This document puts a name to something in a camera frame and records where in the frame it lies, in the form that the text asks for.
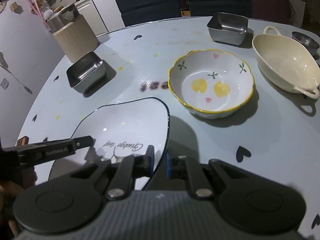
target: white cabinet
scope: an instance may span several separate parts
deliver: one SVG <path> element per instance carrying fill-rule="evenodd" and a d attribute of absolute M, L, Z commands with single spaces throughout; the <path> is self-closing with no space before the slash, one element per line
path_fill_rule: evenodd
<path fill-rule="evenodd" d="M 87 20 L 96 36 L 108 32 L 92 0 L 80 0 L 76 2 L 76 7 L 79 13 Z"/>

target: round table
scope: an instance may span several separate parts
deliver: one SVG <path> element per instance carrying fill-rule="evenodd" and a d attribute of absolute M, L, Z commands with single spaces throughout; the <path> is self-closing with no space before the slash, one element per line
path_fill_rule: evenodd
<path fill-rule="evenodd" d="M 218 158 L 298 190 L 307 202 L 299 232 L 320 238 L 320 102 L 291 94 L 270 84 L 262 75 L 250 48 L 215 43 L 209 36 L 210 17 L 191 17 L 151 22 L 100 36 L 95 53 L 116 76 L 90 97 L 70 88 L 66 70 L 72 65 L 65 56 L 37 96 L 19 137 L 29 142 L 45 138 L 70 138 L 79 122 L 100 106 L 156 97 L 170 111 L 169 143 L 195 153 L 201 163 Z M 249 32 L 262 33 L 268 25 L 291 37 L 305 33 L 320 43 L 314 33 L 299 28 L 249 19 Z M 219 49 L 246 61 L 255 78 L 250 101 L 229 117 L 215 120 L 191 115 L 169 92 L 168 70 L 177 58 L 192 50 Z M 252 156 L 236 160 L 239 146 Z M 47 181 L 53 162 L 36 166 L 38 182 Z"/>

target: gray ribbed surface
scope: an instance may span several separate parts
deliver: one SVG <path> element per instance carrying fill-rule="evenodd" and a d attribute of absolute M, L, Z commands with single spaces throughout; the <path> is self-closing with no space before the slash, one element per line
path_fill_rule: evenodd
<path fill-rule="evenodd" d="M 17 240 L 301 240 L 295 232 L 256 236 L 227 224 L 207 201 L 190 198 L 185 191 L 134 191 L 111 202 L 90 225 L 61 236 L 23 232 Z"/>

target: white plate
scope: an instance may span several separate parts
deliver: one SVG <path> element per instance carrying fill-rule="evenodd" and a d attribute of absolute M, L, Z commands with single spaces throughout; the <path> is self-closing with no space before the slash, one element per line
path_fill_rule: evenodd
<path fill-rule="evenodd" d="M 169 70 L 168 85 L 191 113 L 213 119 L 243 106 L 253 94 L 254 79 L 246 62 L 209 49 L 179 58 Z"/>
<path fill-rule="evenodd" d="M 166 149 L 168 132 L 169 110 L 157 98 L 101 106 L 84 118 L 72 135 L 72 138 L 90 135 L 95 140 L 94 146 L 56 160 L 49 179 L 97 159 L 108 158 L 115 163 L 131 154 L 144 155 L 148 145 L 155 148 L 155 170 Z M 148 180 L 137 179 L 135 189 L 141 190 Z"/>

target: yellow lemon print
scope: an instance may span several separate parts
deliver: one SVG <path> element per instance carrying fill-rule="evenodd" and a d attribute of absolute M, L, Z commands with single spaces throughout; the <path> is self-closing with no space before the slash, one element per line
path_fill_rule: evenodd
<path fill-rule="evenodd" d="M 218 98 L 225 97 L 230 93 L 230 87 L 227 84 L 222 84 L 220 81 L 214 85 L 214 92 Z"/>
<path fill-rule="evenodd" d="M 200 91 L 203 94 L 207 90 L 207 82 L 203 78 L 193 80 L 191 88 L 194 92 Z"/>

